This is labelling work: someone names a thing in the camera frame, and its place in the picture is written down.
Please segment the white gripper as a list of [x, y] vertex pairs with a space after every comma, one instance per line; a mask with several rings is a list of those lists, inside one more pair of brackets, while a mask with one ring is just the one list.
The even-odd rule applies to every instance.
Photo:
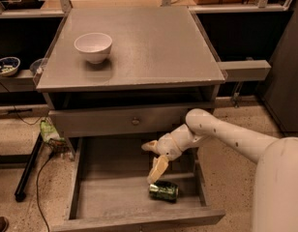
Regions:
[[152, 140], [144, 143], [141, 149], [153, 153], [158, 151], [160, 155], [158, 158], [153, 158], [153, 166], [147, 177], [149, 184], [154, 184], [164, 174], [168, 168], [168, 161], [176, 160], [182, 155], [182, 151], [170, 133], [165, 134], [158, 141]]

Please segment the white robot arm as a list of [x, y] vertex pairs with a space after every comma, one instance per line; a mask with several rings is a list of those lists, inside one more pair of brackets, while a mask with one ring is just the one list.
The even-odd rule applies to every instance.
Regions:
[[208, 136], [256, 164], [251, 232], [298, 232], [298, 137], [269, 136], [192, 109], [183, 125], [142, 145], [157, 155], [147, 182], [158, 181], [170, 161]]

